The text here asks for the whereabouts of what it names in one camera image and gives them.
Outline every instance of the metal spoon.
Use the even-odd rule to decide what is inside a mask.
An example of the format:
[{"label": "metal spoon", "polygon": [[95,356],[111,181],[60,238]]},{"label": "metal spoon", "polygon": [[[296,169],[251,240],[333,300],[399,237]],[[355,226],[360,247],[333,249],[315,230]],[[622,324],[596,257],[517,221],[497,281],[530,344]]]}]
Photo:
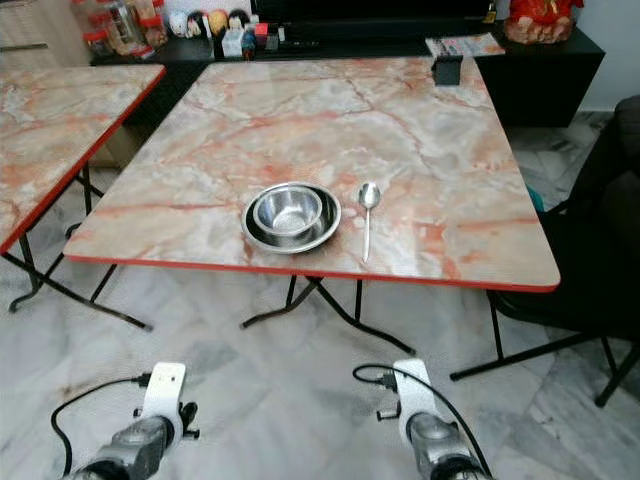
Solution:
[{"label": "metal spoon", "polygon": [[362,261],[365,263],[367,263],[369,259],[369,223],[371,209],[380,203],[380,196],[380,189],[373,182],[365,183],[360,187],[360,191],[358,192],[360,205],[367,209],[367,220],[364,227],[364,248],[362,250]]}]

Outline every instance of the red figurine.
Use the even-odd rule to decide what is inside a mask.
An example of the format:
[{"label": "red figurine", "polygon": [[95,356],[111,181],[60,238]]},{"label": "red figurine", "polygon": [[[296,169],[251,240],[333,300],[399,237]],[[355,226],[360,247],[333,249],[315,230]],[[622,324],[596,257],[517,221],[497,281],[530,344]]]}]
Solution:
[{"label": "red figurine", "polygon": [[511,0],[504,29],[518,43],[556,43],[567,40],[573,29],[571,7],[583,0]]}]

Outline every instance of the floor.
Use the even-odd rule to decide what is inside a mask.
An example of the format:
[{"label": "floor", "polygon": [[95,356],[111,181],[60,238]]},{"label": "floor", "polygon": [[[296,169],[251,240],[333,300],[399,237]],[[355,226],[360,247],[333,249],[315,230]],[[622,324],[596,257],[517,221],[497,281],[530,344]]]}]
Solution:
[{"label": "floor", "polygon": [[[567,129],[512,130],[509,139],[528,185],[549,208],[562,200],[603,126],[582,115]],[[94,171],[98,186],[115,174]],[[77,187],[31,234],[43,264],[55,257],[65,226],[82,218]],[[0,304],[28,289],[27,278],[1,263]],[[57,278],[85,291],[104,267],[63,262]],[[340,320],[313,294],[297,311],[240,331],[242,320],[284,301],[277,276],[119,268],[102,300],[155,325],[138,331],[50,289],[16,314],[0,311],[0,477],[60,477],[62,444],[51,411],[100,382],[150,370],[157,361],[187,365],[183,400],[196,401],[197,442],[171,452],[158,480],[412,479],[412,452],[397,423],[375,411],[395,405],[392,393],[355,382],[364,362],[404,355]],[[348,308],[355,285],[327,286]],[[458,407],[498,478],[608,480],[640,470],[640,376],[604,409],[592,399],[607,381],[597,344],[566,350],[452,383],[448,374],[493,358],[486,297],[477,290],[391,283],[365,286],[363,319],[415,346],[432,383]],[[562,332],[501,319],[506,350],[535,346]],[[615,342],[615,353],[628,345]],[[131,421],[144,392],[115,386],[62,414],[74,466]]]}]

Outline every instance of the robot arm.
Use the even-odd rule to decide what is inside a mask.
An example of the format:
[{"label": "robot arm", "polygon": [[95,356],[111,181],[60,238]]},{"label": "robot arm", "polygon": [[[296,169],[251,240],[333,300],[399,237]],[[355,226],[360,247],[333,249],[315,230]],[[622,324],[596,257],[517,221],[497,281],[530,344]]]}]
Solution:
[{"label": "robot arm", "polygon": [[[424,362],[401,360],[394,368],[427,384]],[[433,393],[411,377],[394,371],[388,388],[398,393],[396,411],[378,412],[378,420],[398,419],[400,438],[412,448],[423,480],[492,480],[470,453],[455,423],[446,423],[438,412]]]},{"label": "robot arm", "polygon": [[63,480],[146,480],[160,466],[164,453],[184,436],[198,406],[180,402],[186,368],[180,363],[158,363],[151,374],[141,419],[116,433],[109,445],[80,470]]}]

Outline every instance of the tv stand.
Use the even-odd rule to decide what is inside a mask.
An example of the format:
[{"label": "tv stand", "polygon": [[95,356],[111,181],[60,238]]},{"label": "tv stand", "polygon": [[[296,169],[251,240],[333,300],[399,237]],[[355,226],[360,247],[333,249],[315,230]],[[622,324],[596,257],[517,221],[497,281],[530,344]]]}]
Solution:
[{"label": "tv stand", "polygon": [[[566,42],[529,46],[507,40],[501,23],[469,29],[469,33],[486,31],[491,31],[507,52],[476,59],[503,126],[566,127],[591,84],[604,51],[579,29]],[[320,43],[308,50],[258,51],[256,61],[429,54],[424,35],[381,35],[376,39],[343,37],[340,41],[305,39]],[[165,65],[167,74],[126,123],[158,125],[213,61],[241,60],[211,59],[206,39],[171,39],[154,57],[143,61]],[[140,62],[127,57],[92,62],[93,65],[127,63]]]}]

